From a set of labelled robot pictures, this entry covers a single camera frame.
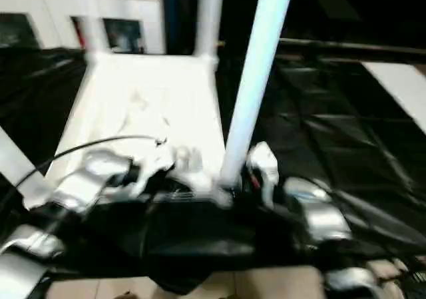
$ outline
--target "beige floor tile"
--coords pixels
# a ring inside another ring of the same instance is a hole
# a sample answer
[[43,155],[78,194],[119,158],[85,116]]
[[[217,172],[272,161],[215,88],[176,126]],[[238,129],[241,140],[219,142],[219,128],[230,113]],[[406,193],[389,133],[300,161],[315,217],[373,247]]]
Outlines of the beige floor tile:
[[320,273],[312,267],[267,268],[237,272],[241,299],[324,299]]
[[[178,296],[162,290],[149,278],[104,279],[99,284],[97,299],[113,299],[126,292],[140,299],[175,299]],[[181,299],[219,299],[235,293],[231,273],[213,274],[201,286]]]
[[54,282],[47,299],[95,299],[98,280]]

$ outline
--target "white table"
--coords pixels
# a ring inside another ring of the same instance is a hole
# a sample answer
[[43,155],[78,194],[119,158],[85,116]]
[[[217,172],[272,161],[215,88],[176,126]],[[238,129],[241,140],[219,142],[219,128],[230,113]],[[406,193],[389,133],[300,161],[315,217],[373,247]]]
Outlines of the white table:
[[[97,55],[88,68],[58,151],[116,135],[167,137],[168,144],[197,148],[216,176],[224,140],[212,64],[189,56]],[[151,141],[111,143],[116,152],[142,158]],[[55,180],[74,170],[83,152],[54,162]]]

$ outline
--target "white vertical pole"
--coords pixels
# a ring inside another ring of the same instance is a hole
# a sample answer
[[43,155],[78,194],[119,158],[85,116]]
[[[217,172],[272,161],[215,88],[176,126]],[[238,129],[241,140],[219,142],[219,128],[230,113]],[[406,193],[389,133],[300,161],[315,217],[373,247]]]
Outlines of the white vertical pole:
[[96,52],[110,53],[107,33],[99,16],[96,0],[81,0],[82,12],[87,16],[82,18],[82,31],[86,40],[86,56],[93,59]]
[[232,116],[222,183],[234,186],[252,139],[290,0],[259,0]]
[[222,0],[199,0],[195,55],[217,61]]
[[[34,170],[34,165],[0,127],[0,172],[13,185]],[[23,182],[18,191],[23,195],[25,207],[32,208],[41,204],[52,190],[38,171]]]

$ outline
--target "black tarp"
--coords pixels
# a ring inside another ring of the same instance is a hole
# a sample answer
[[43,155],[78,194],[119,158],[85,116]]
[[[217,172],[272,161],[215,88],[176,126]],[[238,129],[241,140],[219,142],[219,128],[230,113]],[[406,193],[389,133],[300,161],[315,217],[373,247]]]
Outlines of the black tarp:
[[[225,137],[241,70],[241,59],[222,58],[216,74]],[[331,187],[355,231],[353,253],[426,250],[426,136],[361,64],[276,59],[252,144],[260,141],[282,176]]]
[[[82,51],[0,50],[0,126],[33,164],[55,154],[85,69]],[[4,203],[9,188],[0,176],[0,239],[19,217],[19,194]]]

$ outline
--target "black cable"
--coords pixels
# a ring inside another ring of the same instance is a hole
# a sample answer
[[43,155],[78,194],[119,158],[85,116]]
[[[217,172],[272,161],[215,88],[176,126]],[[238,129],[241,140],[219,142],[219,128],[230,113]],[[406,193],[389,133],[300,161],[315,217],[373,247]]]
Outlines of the black cable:
[[123,139],[150,139],[156,142],[157,146],[163,145],[167,139],[164,139],[163,141],[160,139],[157,139],[152,136],[146,136],[146,135],[128,135],[128,136],[115,136],[115,137],[108,137],[105,139],[99,139],[97,141],[91,141],[89,143],[85,143],[79,146],[75,146],[73,148],[67,149],[63,152],[60,152],[59,154],[56,154],[55,156],[47,159],[46,161],[42,162],[41,164],[38,164],[32,171],[28,172],[15,186],[11,187],[5,195],[5,198],[3,199],[3,202],[0,205],[0,213],[3,211],[9,200],[13,197],[13,195],[17,192],[19,186],[21,186],[29,177],[33,176],[37,171],[40,171],[44,169],[45,167],[49,166],[53,161],[67,155],[71,154],[72,152],[75,152],[76,150],[81,150],[87,147],[99,145],[101,143],[107,143],[109,141],[119,141]]

